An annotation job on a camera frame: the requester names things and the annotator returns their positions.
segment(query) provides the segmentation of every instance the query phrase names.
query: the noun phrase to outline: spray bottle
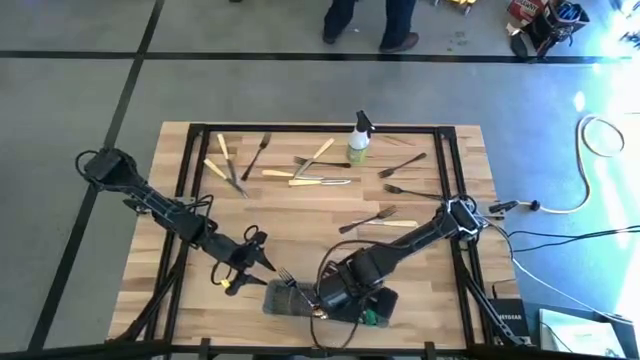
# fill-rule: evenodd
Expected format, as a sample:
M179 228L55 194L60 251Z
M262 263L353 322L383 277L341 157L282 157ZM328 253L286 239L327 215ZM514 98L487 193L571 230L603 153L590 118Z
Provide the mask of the spray bottle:
M375 130L363 110L358 111L356 116L358 122L349 136L349 147L347 148L347 159L354 165L362 164L366 159L367 148L371 141L371 130Z

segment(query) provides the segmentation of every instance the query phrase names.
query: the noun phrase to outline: knife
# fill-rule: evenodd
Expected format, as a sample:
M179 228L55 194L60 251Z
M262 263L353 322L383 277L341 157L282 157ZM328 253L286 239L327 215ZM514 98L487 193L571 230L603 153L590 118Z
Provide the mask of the knife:
M331 144L333 144L333 141L334 141L334 140L333 140L333 138L331 138L331 139L327 140L327 142L326 142L326 143L324 143L324 145L322 145L322 146L320 147L320 149L318 149L318 151L316 151L316 153L313 155L313 157L312 157L312 158L307 159L307 161L305 161L305 163L304 163L304 164L302 164L302 165L298 168L298 170L296 170L295 174L293 174L293 178L294 178L294 179L295 179L295 178L297 178L300 174L302 174L305 170L307 170L307 168L308 168L309 166L311 166L311 164L313 164L313 162L314 162L318 157L320 157L320 155L322 155L322 153L323 153L323 152L325 152L325 151L329 148L329 146L331 146Z
M323 180L301 180L294 179L289 180L289 186L304 186L304 185L346 185L351 183L349 179L323 179Z
M365 224L367 225L386 225L386 226L398 226L398 227L418 227L418 222L415 220L370 220Z
M288 173L286 171L278 171L278 170L262 170L262 176L280 176L280 177L293 177L292 173ZM317 175L300 175L298 176L300 180L322 180L323 176Z
M231 186L233 186L234 189L236 189L240 194L242 194L242 196L245 199L249 198L249 195L247 195L247 192L244 191L244 189L242 189L240 187L240 185L238 185L237 183L233 182L231 179L229 179L227 177L227 175L225 175L222 170L220 170L219 167L216 166L216 164L212 163L211 160L209 159L204 159L204 164L207 165L207 167L209 169L211 169L211 171L213 171L214 173L216 173L218 176L220 176L224 181L228 182Z
M224 159L227 160L227 166L229 167L229 174L231 174L231 180L234 183L238 183L238 178L236 177L236 170L233 168L233 163L231 159L229 159L229 151L227 151L227 143L224 141L224 136L222 134L218 134L218 142L220 143L220 147L222 148L222 154L224 154Z

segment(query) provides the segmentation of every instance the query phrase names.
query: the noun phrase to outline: shoe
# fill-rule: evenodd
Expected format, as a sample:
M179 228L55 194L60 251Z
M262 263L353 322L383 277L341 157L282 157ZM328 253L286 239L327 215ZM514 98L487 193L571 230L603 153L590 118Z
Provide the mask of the shoe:
M381 47L380 52L383 54L393 54L401 51L407 51L413 48L414 46L416 46L416 44L418 43L418 40L420 40L420 36L418 35L418 33L409 33L409 35L407 35L407 38L404 39L402 44L392 48Z
M333 45L336 43L336 40L338 39L338 37L328 37L324 31L322 32L322 41L324 41L325 44L328 45Z

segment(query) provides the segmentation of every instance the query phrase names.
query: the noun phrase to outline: cable connector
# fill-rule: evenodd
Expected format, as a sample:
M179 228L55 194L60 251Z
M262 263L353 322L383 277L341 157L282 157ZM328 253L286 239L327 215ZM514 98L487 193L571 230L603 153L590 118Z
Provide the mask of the cable connector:
M531 202L531 205L529 205L529 209L531 209L532 211L538 211L540 210L540 201L538 200L533 200Z
M489 212L492 214L495 214L500 211L507 212L518 205L520 205L520 203L516 200L507 201L506 203L500 203L500 204L489 206Z

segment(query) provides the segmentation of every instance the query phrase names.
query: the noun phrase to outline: green label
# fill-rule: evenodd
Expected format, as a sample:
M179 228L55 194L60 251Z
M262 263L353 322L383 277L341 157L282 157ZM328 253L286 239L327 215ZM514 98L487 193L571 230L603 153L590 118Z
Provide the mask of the green label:
M347 159L352 164L362 164L366 159L367 148L364 149L354 149L349 145L347 149Z

